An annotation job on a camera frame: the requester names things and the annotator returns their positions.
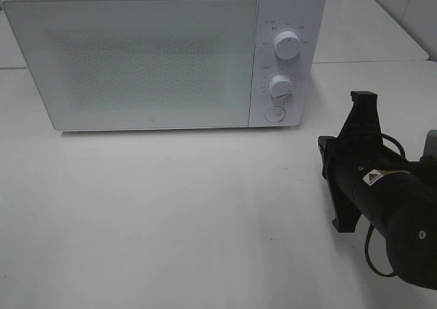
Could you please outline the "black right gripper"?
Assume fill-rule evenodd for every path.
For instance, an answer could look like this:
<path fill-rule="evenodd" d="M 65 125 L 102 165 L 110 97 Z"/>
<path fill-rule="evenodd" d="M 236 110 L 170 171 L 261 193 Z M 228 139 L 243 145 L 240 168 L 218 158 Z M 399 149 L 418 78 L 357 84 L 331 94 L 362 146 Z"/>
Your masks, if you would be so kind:
<path fill-rule="evenodd" d="M 331 192 L 335 211 L 333 226 L 339 233 L 353 233 L 361 216 L 374 208 L 366 194 L 355 196 L 363 177 L 376 169 L 406 163 L 404 148 L 393 137 L 381 133 L 378 95 L 370 91 L 351 91 L 352 109 L 339 136 L 319 136 L 324 178 L 337 189 Z"/>

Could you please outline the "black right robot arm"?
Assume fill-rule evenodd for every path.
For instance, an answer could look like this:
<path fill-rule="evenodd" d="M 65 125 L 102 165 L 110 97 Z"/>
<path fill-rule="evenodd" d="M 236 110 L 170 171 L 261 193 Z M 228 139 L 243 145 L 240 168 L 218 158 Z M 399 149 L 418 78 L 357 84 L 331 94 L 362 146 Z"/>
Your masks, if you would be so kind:
<path fill-rule="evenodd" d="M 352 109 L 338 136 L 319 136 L 322 176 L 335 212 L 333 226 L 353 233 L 361 216 L 386 242 L 388 277 L 436 289 L 436 131 L 427 135 L 418 161 L 382 133 L 378 96 L 352 91 Z"/>

